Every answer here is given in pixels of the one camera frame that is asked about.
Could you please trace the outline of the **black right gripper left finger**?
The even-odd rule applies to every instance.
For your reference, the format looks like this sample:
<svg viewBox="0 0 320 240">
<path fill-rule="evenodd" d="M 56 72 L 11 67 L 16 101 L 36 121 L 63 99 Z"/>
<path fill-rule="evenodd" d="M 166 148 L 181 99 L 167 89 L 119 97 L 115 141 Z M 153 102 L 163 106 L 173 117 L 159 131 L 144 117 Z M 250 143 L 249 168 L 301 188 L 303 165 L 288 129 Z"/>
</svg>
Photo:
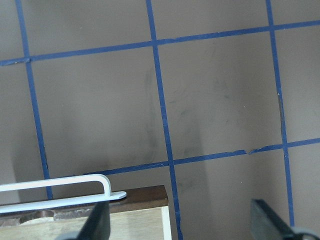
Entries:
<svg viewBox="0 0 320 240">
<path fill-rule="evenodd" d="M 98 202 L 79 232 L 63 233 L 58 240 L 108 240 L 111 235 L 109 201 Z"/>
</svg>

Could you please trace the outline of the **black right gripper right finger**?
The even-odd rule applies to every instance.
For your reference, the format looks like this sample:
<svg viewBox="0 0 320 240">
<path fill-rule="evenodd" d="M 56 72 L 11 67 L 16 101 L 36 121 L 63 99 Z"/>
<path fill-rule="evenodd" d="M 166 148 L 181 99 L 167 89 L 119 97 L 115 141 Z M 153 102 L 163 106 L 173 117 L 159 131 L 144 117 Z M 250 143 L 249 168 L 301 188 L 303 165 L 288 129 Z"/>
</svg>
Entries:
<svg viewBox="0 0 320 240">
<path fill-rule="evenodd" d="M 250 232 L 255 240 L 318 240 L 312 230 L 290 227 L 263 200 L 250 202 Z"/>
</svg>

